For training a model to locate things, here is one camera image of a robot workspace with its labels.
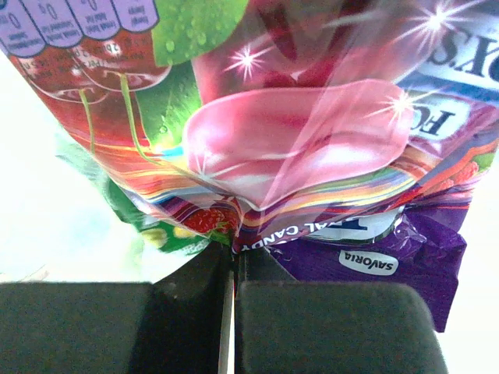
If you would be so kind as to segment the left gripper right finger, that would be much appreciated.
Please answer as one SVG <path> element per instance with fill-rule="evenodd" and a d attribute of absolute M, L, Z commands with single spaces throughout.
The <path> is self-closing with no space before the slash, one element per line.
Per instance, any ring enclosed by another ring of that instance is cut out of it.
<path fill-rule="evenodd" d="M 271 255 L 236 265 L 237 373 L 446 373 L 424 300 L 403 284 L 303 282 Z"/>

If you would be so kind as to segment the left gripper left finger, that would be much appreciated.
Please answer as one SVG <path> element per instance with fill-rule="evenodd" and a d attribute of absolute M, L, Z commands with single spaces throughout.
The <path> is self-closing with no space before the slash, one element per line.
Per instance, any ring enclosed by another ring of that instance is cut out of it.
<path fill-rule="evenodd" d="M 154 283 L 5 283 L 4 373 L 225 373 L 230 257 L 210 244 Z"/>

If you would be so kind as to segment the green lime snack packet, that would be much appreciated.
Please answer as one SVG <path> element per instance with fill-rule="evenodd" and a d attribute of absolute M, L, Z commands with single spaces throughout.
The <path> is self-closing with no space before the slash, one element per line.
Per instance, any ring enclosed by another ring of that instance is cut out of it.
<path fill-rule="evenodd" d="M 55 136 L 55 156 L 85 176 L 104 197 L 117 218 L 134 227 L 149 245 L 163 253 L 197 254 L 211 242 L 193 231 L 171 225 L 138 209 L 136 200 L 124 192 L 108 176 L 95 159 L 73 138 L 65 133 Z"/>

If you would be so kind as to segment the white paper bag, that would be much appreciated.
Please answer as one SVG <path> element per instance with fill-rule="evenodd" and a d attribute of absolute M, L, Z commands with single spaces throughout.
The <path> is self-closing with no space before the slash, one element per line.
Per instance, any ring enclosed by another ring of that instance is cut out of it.
<path fill-rule="evenodd" d="M 121 222 L 94 185 L 56 157 L 58 123 L 1 60 L 1 278 L 157 281 L 189 261 Z M 498 370 L 498 167 L 479 182 L 461 229 L 467 249 L 446 330 L 452 373 Z"/>

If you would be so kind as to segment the purple blue snack packet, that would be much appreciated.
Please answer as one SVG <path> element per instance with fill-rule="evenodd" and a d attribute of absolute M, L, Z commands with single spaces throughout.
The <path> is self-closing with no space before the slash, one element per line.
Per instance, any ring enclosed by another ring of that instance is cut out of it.
<path fill-rule="evenodd" d="M 498 149 L 495 1 L 4 1 L 1 49 L 138 209 L 443 332 Z"/>

